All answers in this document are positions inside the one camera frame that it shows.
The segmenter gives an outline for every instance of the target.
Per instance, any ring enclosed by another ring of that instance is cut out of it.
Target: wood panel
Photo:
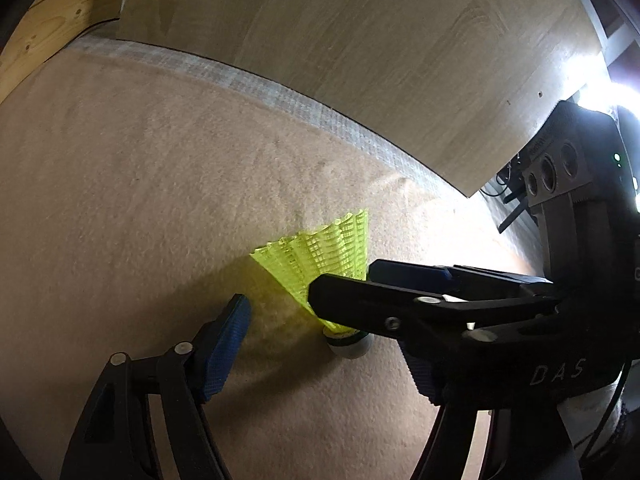
[[[0,102],[86,28],[117,18],[121,3],[122,0],[36,0],[0,54]]]
[[[276,80],[468,195],[600,51],[580,0],[127,0],[119,37]]]

